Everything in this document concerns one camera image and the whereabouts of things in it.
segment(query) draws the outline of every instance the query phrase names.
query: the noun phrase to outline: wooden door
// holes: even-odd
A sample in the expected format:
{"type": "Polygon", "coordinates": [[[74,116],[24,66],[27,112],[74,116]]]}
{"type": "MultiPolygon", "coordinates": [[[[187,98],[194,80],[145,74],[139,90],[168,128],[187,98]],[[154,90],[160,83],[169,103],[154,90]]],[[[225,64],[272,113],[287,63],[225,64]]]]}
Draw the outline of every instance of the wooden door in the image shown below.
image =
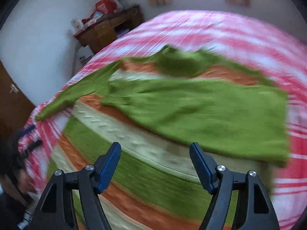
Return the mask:
{"type": "Polygon", "coordinates": [[[0,61],[0,138],[21,129],[34,108],[0,61]]]}

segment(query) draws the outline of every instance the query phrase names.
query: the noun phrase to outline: wooden furniture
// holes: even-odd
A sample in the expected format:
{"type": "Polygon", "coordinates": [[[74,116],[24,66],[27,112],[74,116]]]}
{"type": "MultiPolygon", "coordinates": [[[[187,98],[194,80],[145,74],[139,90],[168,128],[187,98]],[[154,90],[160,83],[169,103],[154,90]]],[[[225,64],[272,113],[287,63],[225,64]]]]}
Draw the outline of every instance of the wooden furniture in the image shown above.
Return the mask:
{"type": "Polygon", "coordinates": [[[74,37],[82,46],[89,45],[96,54],[117,39],[116,29],[118,27],[132,30],[143,22],[140,6],[136,5],[119,13],[100,17],[96,24],[75,34],[74,37]]]}

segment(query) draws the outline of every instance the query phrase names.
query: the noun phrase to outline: mattress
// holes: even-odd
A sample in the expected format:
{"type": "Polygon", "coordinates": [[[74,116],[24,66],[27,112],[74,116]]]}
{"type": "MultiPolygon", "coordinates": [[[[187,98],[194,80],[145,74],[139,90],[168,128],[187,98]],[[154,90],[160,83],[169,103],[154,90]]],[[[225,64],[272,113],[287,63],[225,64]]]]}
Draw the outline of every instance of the mattress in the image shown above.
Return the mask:
{"type": "MultiPolygon", "coordinates": [[[[61,91],[123,56],[152,55],[166,44],[183,51],[210,49],[262,70],[288,92],[287,125],[291,155],[286,168],[277,169],[274,173],[271,199],[280,228],[290,229],[307,205],[306,46],[278,28],[256,19],[213,11],[173,11],[143,23],[101,50],[61,91]]],[[[37,129],[20,141],[21,149],[37,138],[44,142],[26,164],[38,192],[42,192],[46,185],[49,159],[73,111],[67,108],[48,120],[35,122],[35,115],[55,97],[34,109],[27,124],[34,122],[37,129]]]]}

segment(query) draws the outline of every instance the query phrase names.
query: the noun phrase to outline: white wall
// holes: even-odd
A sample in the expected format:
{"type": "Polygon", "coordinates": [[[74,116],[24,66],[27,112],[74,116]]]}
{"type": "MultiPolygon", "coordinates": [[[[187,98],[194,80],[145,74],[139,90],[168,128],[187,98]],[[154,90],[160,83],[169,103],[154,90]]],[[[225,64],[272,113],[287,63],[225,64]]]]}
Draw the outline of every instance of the white wall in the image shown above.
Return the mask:
{"type": "Polygon", "coordinates": [[[267,21],[307,41],[307,24],[291,0],[251,0],[251,7],[230,5],[225,0],[172,0],[167,6],[150,6],[148,0],[127,1],[139,3],[146,20],[170,10],[226,11],[267,21]]]}
{"type": "Polygon", "coordinates": [[[0,60],[38,105],[71,78],[78,42],[70,21],[87,18],[99,0],[20,0],[0,30],[0,60]]]}

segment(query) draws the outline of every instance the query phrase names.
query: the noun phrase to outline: metal screw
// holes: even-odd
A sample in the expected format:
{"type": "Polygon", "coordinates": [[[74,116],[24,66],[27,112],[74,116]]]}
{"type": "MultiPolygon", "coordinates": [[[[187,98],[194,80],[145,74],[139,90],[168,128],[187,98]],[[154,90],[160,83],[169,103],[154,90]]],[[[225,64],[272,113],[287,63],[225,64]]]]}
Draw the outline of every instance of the metal screw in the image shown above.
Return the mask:
{"type": "Polygon", "coordinates": [[[256,171],[253,171],[253,170],[250,170],[248,173],[250,174],[250,176],[256,176],[257,175],[256,171]]]}
{"type": "Polygon", "coordinates": [[[56,170],[56,171],[54,172],[54,174],[55,174],[56,176],[59,176],[59,175],[62,174],[62,170],[56,170]]]}
{"type": "Polygon", "coordinates": [[[94,169],[94,165],[92,165],[92,164],[86,165],[85,169],[88,170],[88,171],[91,171],[91,170],[94,169]]]}
{"type": "Polygon", "coordinates": [[[218,165],[217,169],[219,171],[225,171],[226,170],[226,167],[224,165],[218,165]]]}

